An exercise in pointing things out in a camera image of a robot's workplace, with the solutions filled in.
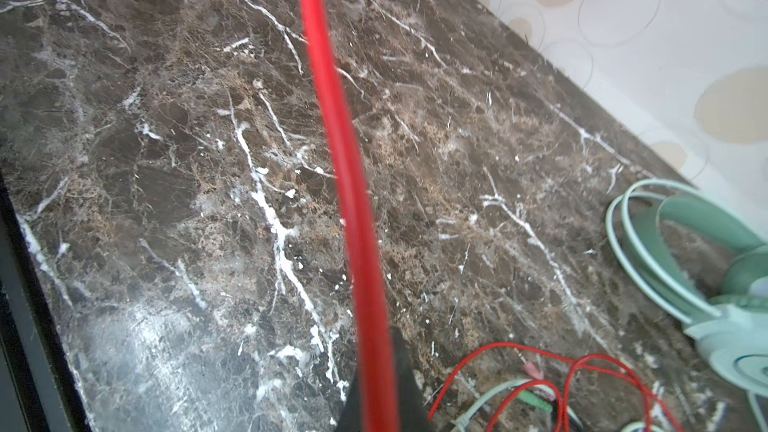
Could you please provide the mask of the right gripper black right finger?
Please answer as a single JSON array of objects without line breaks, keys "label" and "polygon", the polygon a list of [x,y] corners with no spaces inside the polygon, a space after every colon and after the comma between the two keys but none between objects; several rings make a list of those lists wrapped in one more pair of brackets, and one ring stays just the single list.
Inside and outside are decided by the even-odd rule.
[{"label": "right gripper black right finger", "polygon": [[401,330],[392,327],[392,343],[398,390],[398,411],[402,432],[431,431],[423,396],[417,384]]}]

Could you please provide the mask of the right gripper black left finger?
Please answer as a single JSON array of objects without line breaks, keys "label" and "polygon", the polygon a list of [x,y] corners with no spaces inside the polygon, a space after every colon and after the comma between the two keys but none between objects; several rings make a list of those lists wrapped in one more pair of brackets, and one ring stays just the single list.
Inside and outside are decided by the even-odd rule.
[{"label": "right gripper black left finger", "polygon": [[358,373],[355,373],[334,431],[361,432],[362,430],[363,418],[361,414],[361,393]]}]

